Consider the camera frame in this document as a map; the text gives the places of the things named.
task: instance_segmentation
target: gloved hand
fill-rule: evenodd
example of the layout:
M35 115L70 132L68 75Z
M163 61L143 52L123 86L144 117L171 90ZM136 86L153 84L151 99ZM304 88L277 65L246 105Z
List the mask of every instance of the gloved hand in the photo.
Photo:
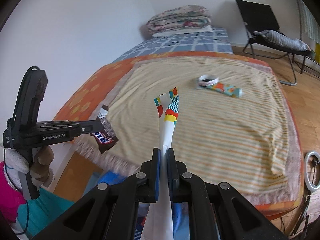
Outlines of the gloved hand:
M54 154L49 146L42 147L35 155L34 163L29 167L27 160L22 157L17 151L7 149L5 152L5 162L7 172L12 182L21 190L21 183L18 176L18 171L27 174L30 171L32 183L39 187L41 185L49 187L54 175L50 168L50 163L53 161ZM4 170L5 178L8 184L14 188Z

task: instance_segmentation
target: chair backrest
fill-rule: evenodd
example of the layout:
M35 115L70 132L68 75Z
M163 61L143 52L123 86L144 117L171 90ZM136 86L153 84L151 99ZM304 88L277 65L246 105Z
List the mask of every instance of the chair backrest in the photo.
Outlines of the chair backrest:
M252 35L254 31L279 31L280 26L270 5L242 0L236 0L236 3L246 23L246 28Z

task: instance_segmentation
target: silver screw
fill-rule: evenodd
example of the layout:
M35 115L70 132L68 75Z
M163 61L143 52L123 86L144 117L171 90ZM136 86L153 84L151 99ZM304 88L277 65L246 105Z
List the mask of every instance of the silver screw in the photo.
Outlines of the silver screw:
M99 183L98 184L98 189L99 190L105 190L108 187L108 184L105 182Z
M191 179L192 178L192 174L190 172L184 172L182 174L182 177L184 177L185 179Z
M222 189L230 189L230 184L227 182L220 183L220 188Z
M136 177L137 177L138 179L144 179L144 178L146 177L146 174L145 174L144 172L138 172L138 173L136 174Z

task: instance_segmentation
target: white tape roll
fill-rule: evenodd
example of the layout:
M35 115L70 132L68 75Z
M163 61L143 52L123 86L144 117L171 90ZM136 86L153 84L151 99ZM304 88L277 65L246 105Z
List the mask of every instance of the white tape roll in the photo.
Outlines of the white tape roll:
M310 182L308 176L308 160L311 156L316 157L318 161L320 161L320 154L318 152L311 151L307 153L306 157L304 158L304 181L307 185L308 190L310 190L311 192L316 192L320 188L320 181L318 182L318 185L315 186Z
M201 87L211 86L219 82L219 78L212 75L203 75L198 78L198 85Z

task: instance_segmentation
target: orange bed sheet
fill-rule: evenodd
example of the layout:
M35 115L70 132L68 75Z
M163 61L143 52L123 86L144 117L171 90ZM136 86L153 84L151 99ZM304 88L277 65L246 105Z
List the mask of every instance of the orange bed sheet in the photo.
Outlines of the orange bed sheet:
M129 71L133 65L142 60L178 56L201 56L201 57L222 57L234 60L247 61L259 65L270 67L266 62L238 56L234 54L225 54L219 52L205 52L205 51L178 51L166 52L163 54L151 54L135 58L129 58L115 63L111 63L100 68L94 73L65 103L60 111L55 116L54 120L70 120L70 121L85 121L88 120L92 112L96 109L98 104L107 96L107 94L114 88L115 84ZM300 191L297 200L279 202L274 204L264 204L255 206L261 213L263 213L269 220L276 219L294 208L298 207L303 198L304 182L303 182L303 162L300 168Z

